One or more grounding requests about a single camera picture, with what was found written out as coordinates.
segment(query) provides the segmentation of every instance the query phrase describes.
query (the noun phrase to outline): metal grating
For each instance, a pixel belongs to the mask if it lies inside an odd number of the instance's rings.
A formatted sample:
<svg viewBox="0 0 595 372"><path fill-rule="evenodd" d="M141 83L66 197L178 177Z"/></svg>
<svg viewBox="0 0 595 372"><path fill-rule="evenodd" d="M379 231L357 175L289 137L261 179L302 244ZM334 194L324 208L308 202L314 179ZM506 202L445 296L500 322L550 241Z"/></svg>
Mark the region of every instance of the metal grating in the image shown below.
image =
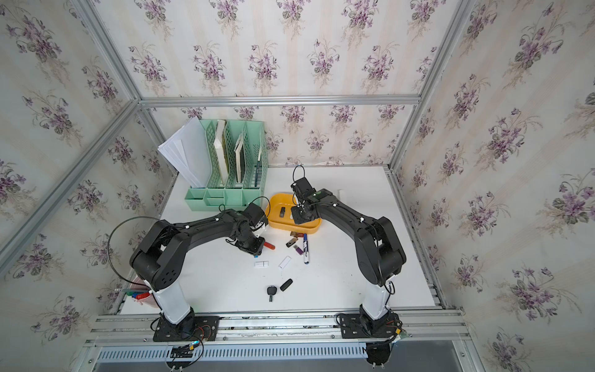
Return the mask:
<svg viewBox="0 0 595 372"><path fill-rule="evenodd" d="M104 346L97 363L163 362L171 361L175 346ZM201 353L194 350L193 358L176 358L193 361ZM250 360L300 360L300 359L355 359L367 358L365 343L295 343L259 345L206 345L201 361L250 361Z"/></svg>

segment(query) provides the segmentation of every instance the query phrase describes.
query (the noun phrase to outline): black cable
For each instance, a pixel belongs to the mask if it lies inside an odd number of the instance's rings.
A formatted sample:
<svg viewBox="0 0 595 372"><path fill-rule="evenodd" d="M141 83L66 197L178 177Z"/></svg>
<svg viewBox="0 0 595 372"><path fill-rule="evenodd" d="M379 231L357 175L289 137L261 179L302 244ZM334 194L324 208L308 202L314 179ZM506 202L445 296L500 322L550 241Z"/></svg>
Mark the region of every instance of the black cable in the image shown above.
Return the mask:
<svg viewBox="0 0 595 372"><path fill-rule="evenodd" d="M296 165L296 167L293 169L292 178L293 178L293 181L294 181L294 182L296 181L296 169L298 169L298 167L302 167L302 170L303 170L303 177L306 177L306 168L304 168L302 164L298 164L298 165Z"/></svg>
<svg viewBox="0 0 595 372"><path fill-rule="evenodd" d="M161 221L160 219L158 219L158 218L156 218L156 217L151 217L151 216L148 216L148 215L138 215L138 216L136 216L136 217L132 217L132 218L129 218L129 219L127 219L127 220L124 220L124 221L120 222L120 224L119 224L118 226L116 226L116 227L115 227L115 228L112 230L111 234L109 234L109 238L108 238L108 244L107 244L107 247L105 248L105 250L106 250L106 255L107 255L107 257L108 257L108 263L109 263L109 266L112 268L112 270L114 270L115 274L116 274L116 275L117 275L117 276L118 276L120 279L122 279L122 280L124 280L125 282L128 282L128 283L130 283L130 284L134 284L134 285L137 285L137 286L143 286L143 287L147 287L148 289L151 289L151 288L150 288L148 285L144 285L144 284L141 284L141 283L135 283L135 282L133 282L133 281L131 281L131 280L128 280L128 279L126 279L125 277L123 277L123 276L122 276L122 275L121 275L121 274L120 274L118 271L116 271L116 269L115 269L115 267L114 267L114 264L111 262L111 258L109 257L109 242L111 241L111 237L114 235L115 231L118 229L118 227L122 226L124 223L126 223L126 222L128 222L128 221L136 220L137 218L149 218L149 219L151 219L151 220L155 220L155 221Z"/></svg>
<svg viewBox="0 0 595 372"><path fill-rule="evenodd" d="M268 218L268 215L270 215L270 214L271 214L271 208L272 208L273 206L271 205L271 201L270 201L270 200L269 200L269 199L268 199L266 196L259 196L259 197L257 197L257 198L256 198L256 199L254 199L254 200L258 200L258 199L260 199L260 198L265 198L265 199L268 201L268 205L269 205L269 207L268 207L268 213L267 213L267 218Z"/></svg>

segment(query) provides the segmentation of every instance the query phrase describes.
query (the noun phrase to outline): car key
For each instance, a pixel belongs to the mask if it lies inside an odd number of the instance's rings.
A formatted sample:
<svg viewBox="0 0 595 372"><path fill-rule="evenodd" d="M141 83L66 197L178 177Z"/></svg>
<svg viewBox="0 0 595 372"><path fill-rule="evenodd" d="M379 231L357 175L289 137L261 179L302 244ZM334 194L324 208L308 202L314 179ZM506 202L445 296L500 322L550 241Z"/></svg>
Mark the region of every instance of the car key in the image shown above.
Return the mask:
<svg viewBox="0 0 595 372"><path fill-rule="evenodd" d="M273 295L277 293L277 287L275 286L270 286L269 288L267 288L267 294L268 294L268 302L272 302L273 301Z"/></svg>

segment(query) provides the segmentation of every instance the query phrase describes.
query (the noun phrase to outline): pen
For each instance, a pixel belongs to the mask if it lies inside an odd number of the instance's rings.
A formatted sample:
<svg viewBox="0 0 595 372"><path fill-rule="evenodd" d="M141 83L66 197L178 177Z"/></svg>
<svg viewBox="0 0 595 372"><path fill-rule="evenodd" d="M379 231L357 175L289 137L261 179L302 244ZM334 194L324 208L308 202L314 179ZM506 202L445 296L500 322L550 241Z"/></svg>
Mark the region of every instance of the pen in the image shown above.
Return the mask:
<svg viewBox="0 0 595 372"><path fill-rule="evenodd" d="M310 250L308 249L308 234L303 235L303 263L310 263Z"/></svg>

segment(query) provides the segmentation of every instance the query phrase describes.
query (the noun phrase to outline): yellow tray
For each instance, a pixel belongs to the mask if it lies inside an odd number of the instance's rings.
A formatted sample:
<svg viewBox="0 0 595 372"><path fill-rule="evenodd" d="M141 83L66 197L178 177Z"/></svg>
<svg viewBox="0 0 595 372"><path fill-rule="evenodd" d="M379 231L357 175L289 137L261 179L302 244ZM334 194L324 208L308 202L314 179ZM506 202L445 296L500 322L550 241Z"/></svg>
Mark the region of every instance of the yellow tray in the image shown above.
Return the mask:
<svg viewBox="0 0 595 372"><path fill-rule="evenodd" d="M273 195L271 203L267 206L267 210L265 211L265 213L268 214L268 225L275 229L295 231L303 234L314 234L318 231L318 228L322 223L320 218L301 225L296 225L293 222L293 219L291 219L290 216L292 214L292 207L294 206L293 194L279 193ZM279 217L282 207L285 207L285 215L283 218Z"/></svg>

